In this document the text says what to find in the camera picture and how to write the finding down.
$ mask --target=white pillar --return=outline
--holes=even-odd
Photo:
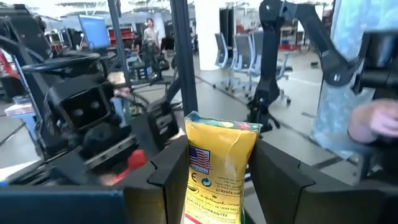
[[[158,41],[160,44],[162,38],[166,37],[166,32],[164,31],[164,20],[162,13],[155,13],[152,19],[154,20],[155,29],[159,32]]]
[[[217,41],[220,32],[220,7],[214,0],[195,1],[200,70],[216,70]]]

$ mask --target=american flag logo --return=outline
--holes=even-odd
[[[208,174],[213,169],[210,165],[210,151],[189,147],[189,163],[192,169]]]

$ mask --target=gray floor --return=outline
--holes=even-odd
[[[317,56],[311,53],[296,55],[289,59],[288,64],[293,67],[294,72],[290,74],[289,80],[281,80],[278,84],[287,95],[291,96],[292,104],[290,107],[286,107],[285,102],[279,100],[270,107],[270,112],[284,126],[263,134],[264,141],[309,165],[319,164],[335,157],[306,139],[312,129],[313,117],[317,113],[322,80],[321,70],[310,67],[310,62],[316,60],[318,60]],[[244,120],[248,113],[245,106],[247,99],[245,99],[244,94],[237,92],[231,97],[231,93],[214,89],[211,86],[212,83],[225,76],[227,72],[222,70],[200,71],[197,56],[194,56],[194,64],[200,114],[232,121]],[[236,76],[241,77],[242,80],[247,79],[242,74],[236,74]],[[140,92],[153,101],[164,94],[164,88],[162,86],[151,86],[141,89]],[[7,107],[8,105],[0,105],[0,110],[3,111]],[[181,113],[178,114],[178,117],[182,121]],[[0,147],[0,169],[38,159],[34,145],[25,128],[13,134],[13,131],[21,125],[20,121],[0,116],[0,123],[2,126],[0,141],[4,141],[4,144]],[[323,168],[322,172],[352,184],[354,168],[350,163],[341,161]],[[245,192],[252,192],[251,184],[245,186]],[[256,223],[265,223],[255,194],[245,197],[245,205]]]

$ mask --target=crayola package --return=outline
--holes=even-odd
[[[185,118],[189,141],[189,178],[184,224],[243,224],[246,165],[260,124]]]

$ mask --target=blue screen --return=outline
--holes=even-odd
[[[89,49],[100,49],[111,45],[104,18],[79,15],[79,21]]]

